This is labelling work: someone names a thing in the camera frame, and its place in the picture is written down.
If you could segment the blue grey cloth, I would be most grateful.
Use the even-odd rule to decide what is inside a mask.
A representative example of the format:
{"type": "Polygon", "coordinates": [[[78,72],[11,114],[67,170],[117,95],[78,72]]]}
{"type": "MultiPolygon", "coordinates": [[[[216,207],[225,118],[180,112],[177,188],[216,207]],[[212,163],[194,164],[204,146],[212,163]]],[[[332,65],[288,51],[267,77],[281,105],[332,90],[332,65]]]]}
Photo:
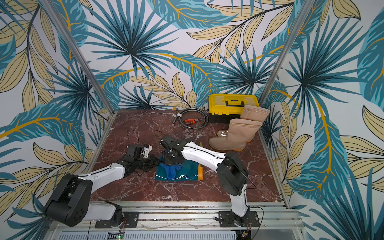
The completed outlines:
{"type": "Polygon", "coordinates": [[[159,166],[156,172],[156,180],[158,181],[179,181],[181,178],[178,175],[178,171],[181,170],[182,164],[170,165],[165,164],[164,155],[159,157],[159,166]]]}

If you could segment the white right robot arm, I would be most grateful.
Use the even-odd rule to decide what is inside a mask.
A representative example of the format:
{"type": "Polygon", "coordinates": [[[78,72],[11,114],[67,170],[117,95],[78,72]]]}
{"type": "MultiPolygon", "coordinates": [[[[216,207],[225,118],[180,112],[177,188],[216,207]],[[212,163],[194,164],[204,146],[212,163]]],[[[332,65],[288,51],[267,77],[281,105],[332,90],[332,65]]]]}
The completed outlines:
{"type": "Polygon", "coordinates": [[[169,135],[161,139],[161,145],[165,148],[163,158],[168,165],[193,161],[215,171],[222,187],[230,195],[231,215],[240,224],[246,221],[250,214],[246,196],[249,173],[236,153],[214,152],[169,135]]]}

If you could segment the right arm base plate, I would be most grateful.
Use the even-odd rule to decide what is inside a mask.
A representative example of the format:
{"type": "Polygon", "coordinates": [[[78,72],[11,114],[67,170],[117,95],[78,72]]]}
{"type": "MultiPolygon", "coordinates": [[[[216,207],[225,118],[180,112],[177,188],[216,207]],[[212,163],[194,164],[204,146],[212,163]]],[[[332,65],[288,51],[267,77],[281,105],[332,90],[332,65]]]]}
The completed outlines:
{"type": "Polygon", "coordinates": [[[219,222],[221,228],[253,228],[260,226],[261,218],[256,211],[247,211],[243,217],[239,217],[232,211],[220,211],[215,220],[219,222]]]}

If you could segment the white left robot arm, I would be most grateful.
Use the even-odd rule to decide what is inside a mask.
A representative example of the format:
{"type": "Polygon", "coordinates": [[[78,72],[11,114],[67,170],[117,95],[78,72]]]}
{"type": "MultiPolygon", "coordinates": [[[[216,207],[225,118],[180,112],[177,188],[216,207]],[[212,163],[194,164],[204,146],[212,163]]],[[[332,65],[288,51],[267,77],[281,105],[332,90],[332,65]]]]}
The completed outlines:
{"type": "Polygon", "coordinates": [[[116,163],[84,175],[65,174],[45,204],[44,216],[68,227],[96,221],[103,227],[120,228],[126,221],[122,207],[110,202],[92,203],[91,195],[137,170],[150,169],[157,162],[151,150],[150,145],[130,145],[116,163]]]}

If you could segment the teal rubber boot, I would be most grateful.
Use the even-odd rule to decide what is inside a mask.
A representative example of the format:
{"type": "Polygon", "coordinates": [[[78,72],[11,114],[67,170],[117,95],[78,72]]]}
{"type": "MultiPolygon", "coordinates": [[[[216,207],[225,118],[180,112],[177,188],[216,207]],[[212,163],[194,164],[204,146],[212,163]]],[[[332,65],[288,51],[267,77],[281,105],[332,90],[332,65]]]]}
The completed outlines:
{"type": "Polygon", "coordinates": [[[182,165],[181,170],[178,171],[178,175],[181,178],[179,181],[200,181],[203,179],[203,167],[201,164],[186,160],[182,165]]]}

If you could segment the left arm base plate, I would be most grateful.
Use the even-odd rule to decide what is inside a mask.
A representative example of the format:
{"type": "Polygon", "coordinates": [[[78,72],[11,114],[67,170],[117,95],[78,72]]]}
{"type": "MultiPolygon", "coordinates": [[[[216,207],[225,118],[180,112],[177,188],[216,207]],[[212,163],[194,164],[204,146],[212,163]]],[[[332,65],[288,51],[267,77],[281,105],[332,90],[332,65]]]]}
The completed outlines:
{"type": "Polygon", "coordinates": [[[139,212],[121,212],[111,220],[98,220],[96,229],[135,229],[139,220],[139,212]]]}

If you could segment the beige boot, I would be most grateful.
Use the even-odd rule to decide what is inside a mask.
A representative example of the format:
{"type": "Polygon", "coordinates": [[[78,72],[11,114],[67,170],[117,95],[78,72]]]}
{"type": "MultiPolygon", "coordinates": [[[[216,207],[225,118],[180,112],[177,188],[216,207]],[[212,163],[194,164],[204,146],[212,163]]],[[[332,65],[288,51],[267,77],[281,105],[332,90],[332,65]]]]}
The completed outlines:
{"type": "MultiPolygon", "coordinates": [[[[271,111],[268,109],[246,105],[244,107],[244,110],[243,110],[240,118],[238,118],[238,119],[252,120],[252,121],[258,121],[258,122],[264,123],[266,118],[269,116],[270,112],[271,111]]],[[[226,137],[228,134],[228,129],[218,131],[218,137],[226,137]]]]}
{"type": "Polygon", "coordinates": [[[232,119],[227,136],[211,138],[209,139],[209,145],[220,151],[242,151],[246,147],[247,142],[254,138],[262,124],[262,122],[258,121],[232,119]]]}

